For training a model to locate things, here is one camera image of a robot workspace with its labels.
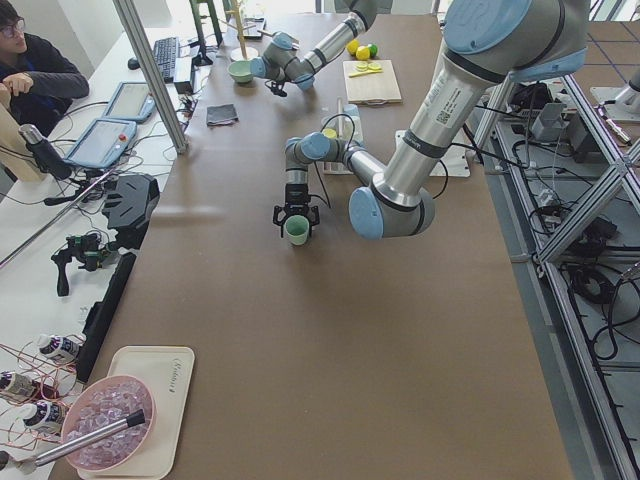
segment monitor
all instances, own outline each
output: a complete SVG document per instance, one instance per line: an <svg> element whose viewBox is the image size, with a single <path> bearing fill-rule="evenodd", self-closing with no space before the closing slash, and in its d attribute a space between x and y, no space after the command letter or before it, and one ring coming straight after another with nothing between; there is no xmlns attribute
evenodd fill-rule
<svg viewBox="0 0 640 480"><path fill-rule="evenodd" d="M124 153L136 134L135 122L97 118L64 158L66 163L86 168L107 168Z"/></svg>
<svg viewBox="0 0 640 480"><path fill-rule="evenodd" d="M155 102L145 82L120 82L107 105L104 117L144 122L155 108Z"/></svg>

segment brown table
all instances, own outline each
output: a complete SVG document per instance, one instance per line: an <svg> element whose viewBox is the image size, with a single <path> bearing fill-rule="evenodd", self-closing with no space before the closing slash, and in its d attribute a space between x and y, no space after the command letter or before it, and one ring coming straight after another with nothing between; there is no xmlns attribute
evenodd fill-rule
<svg viewBox="0 0 640 480"><path fill-rule="evenodd" d="M270 18L269 28L307 51L339 18ZM387 161L428 90L440 37L431 17L385 15L364 41L393 60L404 99L361 108L367 147ZM214 67L93 379L125 345L194 349L168 478L571 478L481 168L452 179L418 237L359 238L346 210L357 184L344 176L326 179L334 208L321 208L304 247L271 223L285 140L335 111L341 60L285 99ZM240 122L207 128L205 107L228 102ZM51 478L71 476L59 462Z"/></svg>

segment white tray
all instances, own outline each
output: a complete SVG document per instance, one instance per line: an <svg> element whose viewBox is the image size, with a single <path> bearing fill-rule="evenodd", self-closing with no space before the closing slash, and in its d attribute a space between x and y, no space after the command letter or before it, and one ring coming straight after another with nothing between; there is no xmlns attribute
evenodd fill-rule
<svg viewBox="0 0 640 480"><path fill-rule="evenodd" d="M155 424L125 463L104 474L78 470L80 478L160 480L171 471L194 361L187 347L123 347L116 352L107 376L127 374L142 380L156 402Z"/></svg>

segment green cup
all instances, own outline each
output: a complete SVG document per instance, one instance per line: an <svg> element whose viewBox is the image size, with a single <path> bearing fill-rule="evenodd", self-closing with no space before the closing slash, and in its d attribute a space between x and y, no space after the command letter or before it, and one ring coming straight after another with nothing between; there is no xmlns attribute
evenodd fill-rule
<svg viewBox="0 0 640 480"><path fill-rule="evenodd" d="M302 215L293 215L284 222L284 231L292 245L304 245L309 238L309 220Z"/></svg>

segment black jacket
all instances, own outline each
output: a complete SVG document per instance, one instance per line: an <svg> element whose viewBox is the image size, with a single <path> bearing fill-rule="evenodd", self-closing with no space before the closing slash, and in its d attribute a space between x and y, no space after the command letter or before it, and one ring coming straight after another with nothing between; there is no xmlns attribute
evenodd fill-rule
<svg viewBox="0 0 640 480"><path fill-rule="evenodd" d="M33 87L11 99L11 115L19 124L32 123L47 136L71 105L72 98L86 97L89 83L76 66L47 40L25 33L27 51L16 68L0 62L0 81L27 72Z"/></svg>

